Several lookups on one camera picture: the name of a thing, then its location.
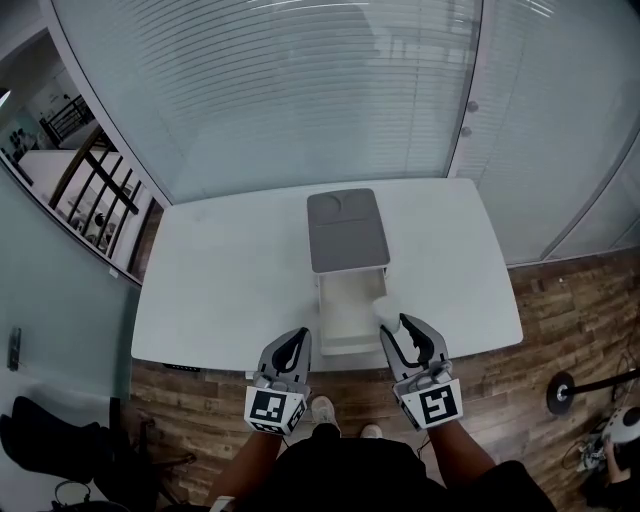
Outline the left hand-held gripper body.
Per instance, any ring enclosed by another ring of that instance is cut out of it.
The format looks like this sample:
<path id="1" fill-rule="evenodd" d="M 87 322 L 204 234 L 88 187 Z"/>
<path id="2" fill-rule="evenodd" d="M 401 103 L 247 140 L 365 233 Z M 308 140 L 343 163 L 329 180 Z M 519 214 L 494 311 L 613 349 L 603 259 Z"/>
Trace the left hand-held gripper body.
<path id="1" fill-rule="evenodd" d="M 255 372 L 246 388 L 244 420 L 254 431 L 289 436 L 305 411 L 310 387 Z"/>

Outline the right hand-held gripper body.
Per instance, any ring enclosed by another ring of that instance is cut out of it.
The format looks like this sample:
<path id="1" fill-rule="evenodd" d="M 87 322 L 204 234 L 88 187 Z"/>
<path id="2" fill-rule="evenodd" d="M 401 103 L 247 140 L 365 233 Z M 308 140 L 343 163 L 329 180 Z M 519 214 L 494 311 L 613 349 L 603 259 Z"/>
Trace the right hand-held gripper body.
<path id="1" fill-rule="evenodd" d="M 449 360 L 437 361 L 393 386 L 397 403 L 416 431 L 463 416 L 460 381 L 452 376 L 452 367 Z"/>

